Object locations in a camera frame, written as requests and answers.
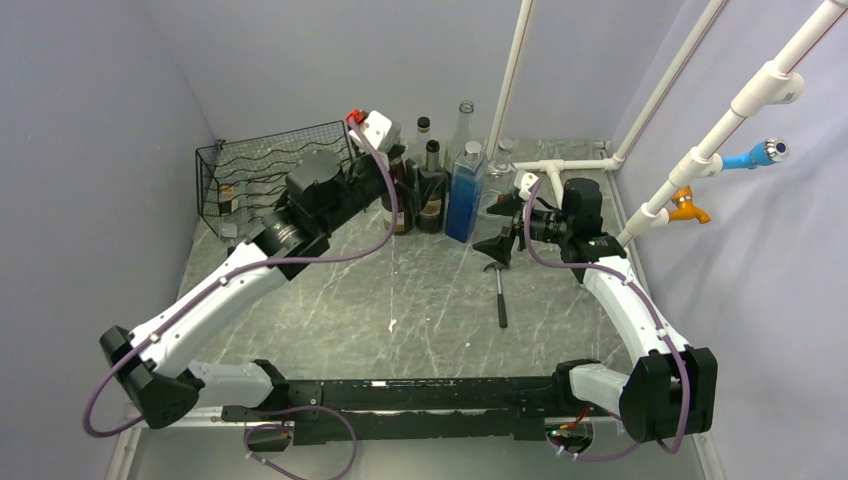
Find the amber bottle gold foil neck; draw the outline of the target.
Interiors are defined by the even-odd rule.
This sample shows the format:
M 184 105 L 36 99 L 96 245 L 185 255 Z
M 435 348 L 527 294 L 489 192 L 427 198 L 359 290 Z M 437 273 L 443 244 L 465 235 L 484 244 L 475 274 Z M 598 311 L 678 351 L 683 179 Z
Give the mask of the amber bottle gold foil neck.
M 406 147 L 404 145 L 396 143 L 388 152 L 389 173 L 394 182 L 397 208 L 392 208 L 389 193 L 384 193 L 380 197 L 381 207 L 383 209 L 383 224 L 387 230 L 391 226 L 392 215 L 395 212 L 395 227 L 392 229 L 394 235 L 405 235 L 414 228 L 413 218 L 409 213 L 411 190 L 406 164 L 404 162 L 405 151 Z

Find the clear bottle green label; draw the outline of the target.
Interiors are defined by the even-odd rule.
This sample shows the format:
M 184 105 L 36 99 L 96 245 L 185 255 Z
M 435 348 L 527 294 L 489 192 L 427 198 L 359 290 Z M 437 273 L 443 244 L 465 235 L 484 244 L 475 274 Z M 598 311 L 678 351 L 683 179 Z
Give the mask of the clear bottle green label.
M 501 138 L 498 141 L 484 180 L 484 191 L 479 210 L 481 218 L 494 219 L 495 216 L 489 214 L 487 209 L 503 195 L 508 194 L 513 187 L 516 172 L 512 161 L 513 151 L 514 142 L 511 139 Z

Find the blue glass bottle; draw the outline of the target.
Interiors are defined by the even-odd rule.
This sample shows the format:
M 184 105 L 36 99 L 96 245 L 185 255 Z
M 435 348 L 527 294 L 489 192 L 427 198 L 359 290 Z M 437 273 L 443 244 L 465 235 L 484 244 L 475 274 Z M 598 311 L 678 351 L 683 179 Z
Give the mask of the blue glass bottle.
M 466 243 L 474 229 L 483 187 L 486 157 L 480 142 L 468 141 L 454 162 L 445 234 Z

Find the dark bottle silver cap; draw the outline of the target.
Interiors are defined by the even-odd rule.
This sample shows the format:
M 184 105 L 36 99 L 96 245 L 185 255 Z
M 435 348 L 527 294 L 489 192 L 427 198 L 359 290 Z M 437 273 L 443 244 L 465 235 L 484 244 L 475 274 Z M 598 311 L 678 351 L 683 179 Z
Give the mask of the dark bottle silver cap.
M 423 165 L 417 174 L 419 207 L 416 224 L 424 233 L 442 231 L 448 174 L 441 164 L 441 144 L 428 140 Z

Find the clear frosted short bottle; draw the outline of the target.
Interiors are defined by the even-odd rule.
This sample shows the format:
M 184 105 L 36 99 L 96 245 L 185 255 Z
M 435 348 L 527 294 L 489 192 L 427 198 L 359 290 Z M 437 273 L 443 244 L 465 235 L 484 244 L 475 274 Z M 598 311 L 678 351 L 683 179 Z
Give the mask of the clear frosted short bottle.
M 421 116 L 416 121 L 416 136 L 412 145 L 412 157 L 416 162 L 422 163 L 426 157 L 426 144 L 431 140 L 431 119 Z

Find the clear bottle with dark label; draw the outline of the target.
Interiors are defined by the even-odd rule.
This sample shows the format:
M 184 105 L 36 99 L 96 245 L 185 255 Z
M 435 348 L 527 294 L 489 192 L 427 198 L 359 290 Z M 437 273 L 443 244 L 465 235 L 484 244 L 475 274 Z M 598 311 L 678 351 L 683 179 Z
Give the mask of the clear bottle with dark label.
M 443 167 L 447 173 L 453 172 L 456 159 L 464 152 L 465 145 L 472 139 L 471 123 L 475 105 L 471 100 L 462 100 L 458 106 L 458 115 L 454 133 L 444 148 Z

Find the small bottle black cap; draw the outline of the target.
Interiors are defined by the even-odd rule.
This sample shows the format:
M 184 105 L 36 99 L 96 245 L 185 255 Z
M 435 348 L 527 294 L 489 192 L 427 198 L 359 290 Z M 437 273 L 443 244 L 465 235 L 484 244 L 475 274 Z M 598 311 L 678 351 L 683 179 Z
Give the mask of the small bottle black cap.
M 237 184 L 222 184 L 218 194 L 218 235 L 223 241 L 234 242 L 238 238 L 240 220 L 239 187 Z

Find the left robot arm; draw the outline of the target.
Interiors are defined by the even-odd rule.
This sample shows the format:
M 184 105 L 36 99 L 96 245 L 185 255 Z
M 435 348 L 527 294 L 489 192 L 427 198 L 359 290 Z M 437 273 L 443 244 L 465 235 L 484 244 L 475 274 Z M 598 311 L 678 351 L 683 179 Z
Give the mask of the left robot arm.
M 316 150 L 285 177 L 273 209 L 222 265 L 153 319 L 100 338 L 111 374 L 153 429 L 195 408 L 236 406 L 264 420 L 289 406 L 289 384 L 266 360 L 243 365 L 196 360 L 199 350 L 244 310 L 307 266 L 330 262 L 332 234 L 381 196 L 399 200 L 391 167 L 402 154 L 366 154 L 343 167 Z

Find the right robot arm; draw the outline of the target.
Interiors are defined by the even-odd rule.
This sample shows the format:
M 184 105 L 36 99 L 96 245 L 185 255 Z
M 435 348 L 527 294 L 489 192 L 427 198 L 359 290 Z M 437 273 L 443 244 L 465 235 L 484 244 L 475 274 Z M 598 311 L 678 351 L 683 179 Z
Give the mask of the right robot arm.
M 587 404 L 622 423 L 638 443 L 655 442 L 677 452 L 687 435 L 712 426 L 718 361 L 705 347 L 695 348 L 661 314 L 633 272 L 622 244 L 603 229 L 599 184 L 572 178 L 563 185 L 560 206 L 540 208 L 540 179 L 519 173 L 510 192 L 488 207 L 490 215 L 510 222 L 474 249 L 507 266 L 513 250 L 527 251 L 538 263 L 537 243 L 555 245 L 558 267 L 568 269 L 600 303 L 621 337 L 632 363 L 628 374 L 597 360 L 566 361 L 556 367 L 551 401 L 557 411 L 574 415 Z

